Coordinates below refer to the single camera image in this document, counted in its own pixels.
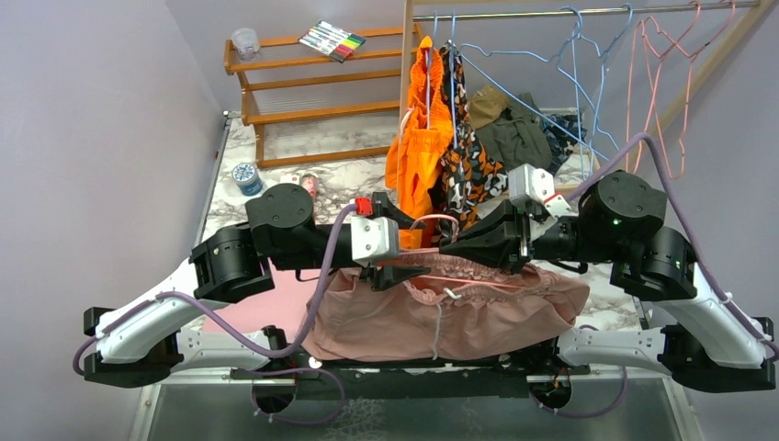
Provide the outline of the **camouflage orange black shorts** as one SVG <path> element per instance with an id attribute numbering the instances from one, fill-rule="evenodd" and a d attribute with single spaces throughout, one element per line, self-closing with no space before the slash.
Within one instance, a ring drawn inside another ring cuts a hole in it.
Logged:
<path id="1" fill-rule="evenodd" d="M 450 113 L 446 44 L 440 48 L 439 54 L 444 67 L 442 100 Z M 457 147 L 452 149 L 452 142 L 446 147 L 440 160 L 441 175 L 430 194 L 435 211 L 455 217 L 459 228 L 465 230 L 478 220 L 478 205 L 499 197 L 508 189 L 508 181 L 507 170 L 503 164 L 490 158 L 470 125 L 464 67 L 457 48 L 455 85 Z"/>

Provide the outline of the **pink shorts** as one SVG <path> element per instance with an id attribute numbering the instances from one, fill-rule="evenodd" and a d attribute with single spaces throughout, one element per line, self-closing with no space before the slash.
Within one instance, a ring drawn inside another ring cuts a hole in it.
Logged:
<path id="1" fill-rule="evenodd" d="M 404 255 L 399 266 L 435 276 L 514 284 L 519 289 L 410 279 L 373 291 L 356 268 L 330 277 L 303 348 L 317 359 L 359 362 L 474 360 L 555 338 L 590 296 L 576 278 L 527 264 L 510 275 L 440 254 Z"/>

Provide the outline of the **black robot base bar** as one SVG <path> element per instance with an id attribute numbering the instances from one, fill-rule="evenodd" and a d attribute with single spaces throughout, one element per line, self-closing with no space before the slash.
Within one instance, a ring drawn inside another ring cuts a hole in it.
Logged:
<path id="1" fill-rule="evenodd" d="M 557 357 L 554 340 L 475 360 L 416 359 L 362 363 L 320 361 L 298 350 L 256 371 L 232 369 L 231 379 L 251 382 L 262 404 L 287 404 L 295 399 L 404 400 L 444 398 L 538 398 L 566 403 L 571 380 L 589 373 Z"/>

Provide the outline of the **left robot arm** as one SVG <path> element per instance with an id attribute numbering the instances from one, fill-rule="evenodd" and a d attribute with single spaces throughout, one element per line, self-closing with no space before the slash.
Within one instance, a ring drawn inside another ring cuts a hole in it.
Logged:
<path id="1" fill-rule="evenodd" d="M 197 368 L 259 369 L 277 377 L 309 333 L 331 272 L 358 267 L 378 290 L 414 276 L 390 260 L 400 252 L 401 231 L 420 222 L 383 192 L 354 199 L 330 225 L 315 222 L 312 198 L 296 184 L 270 187 L 245 210 L 247 221 L 197 245 L 169 281 L 124 307 L 88 309 L 86 341 L 73 357 L 73 371 L 86 381 L 125 389 Z M 272 290 L 274 270 L 303 269 L 320 275 L 293 341 L 272 327 L 240 333 L 219 316 L 221 308 Z"/>

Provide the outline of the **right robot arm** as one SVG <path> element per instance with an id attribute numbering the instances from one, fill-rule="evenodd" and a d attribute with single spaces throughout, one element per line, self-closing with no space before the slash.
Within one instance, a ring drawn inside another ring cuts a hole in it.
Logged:
<path id="1" fill-rule="evenodd" d="M 766 352 L 773 322 L 739 321 L 733 301 L 706 279 L 691 243 L 665 225 L 666 203 L 664 192 L 617 171 L 584 192 L 577 215 L 552 218 L 547 229 L 504 202 L 441 251 L 509 274 L 533 260 L 607 263 L 613 286 L 675 319 L 644 331 L 574 329 L 545 339 L 529 352 L 541 373 L 606 364 L 655 371 L 709 393 L 773 390 L 776 366 Z"/>

